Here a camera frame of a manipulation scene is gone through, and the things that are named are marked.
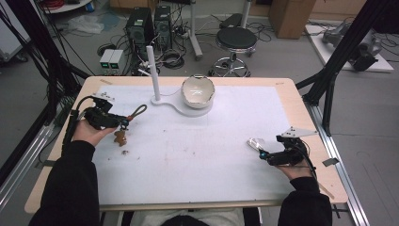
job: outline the white pole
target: white pole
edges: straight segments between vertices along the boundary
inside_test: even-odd
[[[152,78],[153,92],[155,93],[155,101],[161,100],[161,94],[159,93],[159,84],[158,84],[158,73],[156,72],[155,66],[155,58],[153,56],[152,46],[147,45],[147,55],[149,57],[149,67]]]
[[[243,10],[243,18],[241,20],[241,27],[246,28],[247,27],[247,19],[249,15],[249,9],[250,9],[250,3],[252,0],[245,0],[244,3],[244,10]]]

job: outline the table surface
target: table surface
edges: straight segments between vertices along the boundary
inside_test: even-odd
[[[180,86],[185,77],[159,77],[159,84],[163,86]],[[311,117],[304,106],[294,82],[288,78],[211,78],[215,86],[233,87],[273,87],[276,89],[282,107],[286,113],[289,124],[296,128],[315,130]],[[86,80],[81,92],[74,105],[84,97],[98,91],[103,86],[151,86],[152,80],[149,77],[112,77],[112,76],[93,76]],[[91,101],[83,102],[81,109],[92,105]],[[65,135],[66,125],[62,128],[56,144],[51,151],[48,160],[57,160],[61,155],[62,138]],[[323,141],[318,136],[302,138],[311,148],[311,161],[317,168],[318,181],[322,193],[328,195],[332,203],[344,203],[347,195],[343,188],[341,179],[334,167],[325,167],[323,161],[328,159],[326,148]],[[27,202],[25,211],[35,213],[40,207],[41,194],[51,167],[44,167],[40,177],[36,182]],[[101,205],[102,211],[122,211],[122,210],[147,210],[147,209],[177,209],[177,208],[215,208],[232,206],[265,206],[280,205],[282,198],[275,200],[248,200],[239,202],[185,202],[185,203],[151,203],[151,204],[129,204],[124,205]]]

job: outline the floor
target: floor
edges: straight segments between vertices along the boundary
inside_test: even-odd
[[[56,15],[55,21],[59,26],[66,27],[65,23],[70,18],[81,14],[87,13],[78,9]],[[88,67],[94,73],[101,74],[97,49],[102,44],[115,42],[118,39],[115,35],[123,35],[122,29],[126,20],[122,13],[110,13],[105,5],[101,5],[90,15],[99,16],[105,23],[105,30],[100,35],[77,31],[64,34]],[[261,17],[250,17],[248,22],[268,25],[267,18]],[[160,76],[207,74],[217,59],[227,55],[215,46],[215,37],[209,36],[215,34],[217,27],[215,17],[198,17],[197,28],[201,30],[198,33],[206,33],[198,36],[203,59],[194,59],[193,50],[187,41],[184,66],[179,70],[161,68]],[[265,31],[261,38],[270,38],[271,41],[258,41],[256,53],[252,57],[242,56],[252,77],[289,77],[299,82],[323,68],[322,61],[307,36],[302,36],[299,40],[281,40],[273,32]],[[396,46],[389,50],[396,55],[386,50],[382,50],[380,54],[385,59],[399,60],[399,48]],[[70,47],[67,47],[66,52],[73,65],[90,73]],[[399,64],[393,61],[390,64],[395,69],[392,73],[341,71],[336,81],[332,107],[332,137],[340,152],[343,161],[341,164],[346,167],[370,225],[399,225],[399,179],[396,173],[399,170],[399,152],[395,150],[399,146]],[[304,88],[299,92],[305,94],[308,89]],[[0,99],[0,122],[7,128],[0,131],[0,165],[3,165],[46,105],[46,83],[31,60],[25,63],[12,60],[0,68],[0,93],[4,97]],[[46,157],[50,148],[51,145],[44,150],[42,158]],[[32,167],[25,175],[6,207],[0,212],[0,225],[27,225],[31,215],[24,211],[24,204],[39,173],[40,169]],[[346,206],[343,204],[338,208],[346,209]],[[276,225],[278,207],[263,208],[262,212],[263,225]],[[339,215],[334,213],[333,216],[333,225],[355,225],[346,212],[340,212]],[[107,213],[104,225],[116,225],[117,217],[118,213]]]

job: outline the person's right hand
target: person's right hand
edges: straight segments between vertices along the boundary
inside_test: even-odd
[[[103,130],[96,130],[87,120],[80,120],[73,134],[73,140],[84,140],[95,147],[102,138],[114,132],[116,129],[117,128],[105,128]]]
[[[311,169],[305,159],[294,166],[276,166],[276,168],[281,170],[290,181],[298,177],[312,177]]]

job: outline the black jacket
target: black jacket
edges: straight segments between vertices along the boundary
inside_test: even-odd
[[[41,197],[40,209],[30,226],[97,226],[99,199],[97,173],[91,162],[95,148],[73,141],[56,161]],[[284,200],[279,226],[332,225],[331,205],[311,177],[291,181],[296,191]]]

